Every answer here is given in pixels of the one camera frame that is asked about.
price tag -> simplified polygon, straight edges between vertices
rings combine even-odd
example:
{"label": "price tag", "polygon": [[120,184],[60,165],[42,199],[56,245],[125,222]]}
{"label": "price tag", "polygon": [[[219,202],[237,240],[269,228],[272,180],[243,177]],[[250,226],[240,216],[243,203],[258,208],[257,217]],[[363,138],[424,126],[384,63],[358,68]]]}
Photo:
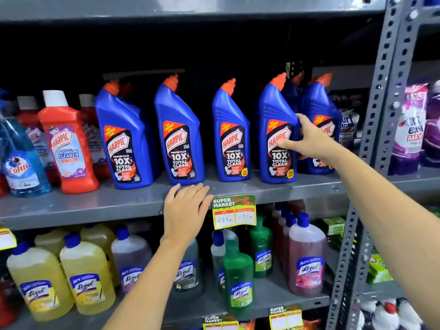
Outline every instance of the price tag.
{"label": "price tag", "polygon": [[239,322],[232,319],[233,317],[227,315],[224,317],[218,315],[205,316],[203,330],[238,330]]}
{"label": "price tag", "polygon": [[0,228],[0,250],[11,249],[17,246],[17,240],[9,228]]}
{"label": "price tag", "polygon": [[271,330],[285,330],[304,325],[302,311],[296,307],[274,307],[269,309]]}
{"label": "price tag", "polygon": [[214,229],[242,224],[256,226],[255,195],[214,197],[212,199]]}

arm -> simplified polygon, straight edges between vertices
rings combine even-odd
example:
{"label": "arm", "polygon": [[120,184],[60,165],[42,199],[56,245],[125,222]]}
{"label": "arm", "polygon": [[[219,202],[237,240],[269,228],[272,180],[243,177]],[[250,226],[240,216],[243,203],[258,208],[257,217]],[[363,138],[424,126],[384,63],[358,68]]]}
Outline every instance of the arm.
{"label": "arm", "polygon": [[164,237],[138,281],[109,318],[103,330],[159,330],[168,295],[184,253],[199,232],[212,196],[200,183],[180,190],[177,184],[165,198]]}
{"label": "arm", "polygon": [[391,275],[428,326],[440,324],[440,220],[298,114],[304,139],[279,145],[338,171]]}

hand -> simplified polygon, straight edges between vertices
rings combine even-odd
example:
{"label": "hand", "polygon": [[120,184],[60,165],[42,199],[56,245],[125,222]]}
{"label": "hand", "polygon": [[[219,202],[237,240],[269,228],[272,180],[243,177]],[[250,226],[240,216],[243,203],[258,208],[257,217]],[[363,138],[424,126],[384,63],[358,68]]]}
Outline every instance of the hand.
{"label": "hand", "polygon": [[344,147],[313,125],[305,115],[297,113],[297,116],[301,122],[301,133],[304,138],[300,141],[280,140],[277,146],[300,153],[299,160],[312,157],[331,165],[335,155],[338,155],[337,153]]}
{"label": "hand", "polygon": [[177,184],[165,198],[164,239],[171,243],[182,243],[185,248],[200,231],[213,195],[206,195],[209,186],[202,183],[181,189]]}

green lizol bottle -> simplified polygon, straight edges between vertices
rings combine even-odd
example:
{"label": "green lizol bottle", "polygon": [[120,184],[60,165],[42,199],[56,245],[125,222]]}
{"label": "green lizol bottle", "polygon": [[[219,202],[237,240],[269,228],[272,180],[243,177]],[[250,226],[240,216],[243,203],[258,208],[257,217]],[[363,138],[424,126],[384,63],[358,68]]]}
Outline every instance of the green lizol bottle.
{"label": "green lizol bottle", "polygon": [[254,260],[255,278],[263,278],[272,273],[272,231],[263,227],[263,217],[256,217],[256,227],[250,231],[250,244]]}
{"label": "green lizol bottle", "polygon": [[223,257],[226,303],[228,313],[235,319],[252,319],[253,308],[253,261],[249,255],[239,252],[236,241],[226,241]]}

purple detergent package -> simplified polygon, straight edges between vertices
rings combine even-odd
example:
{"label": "purple detergent package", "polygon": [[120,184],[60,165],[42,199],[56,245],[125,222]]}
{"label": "purple detergent package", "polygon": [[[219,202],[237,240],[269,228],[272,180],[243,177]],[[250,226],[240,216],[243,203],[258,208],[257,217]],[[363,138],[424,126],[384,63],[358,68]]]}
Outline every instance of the purple detergent package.
{"label": "purple detergent package", "polygon": [[397,125],[388,175],[406,175],[418,171],[427,99],[427,83],[405,88],[405,101]]}
{"label": "purple detergent package", "polygon": [[432,97],[426,108],[422,150],[422,165],[440,168],[440,80],[434,84]]}

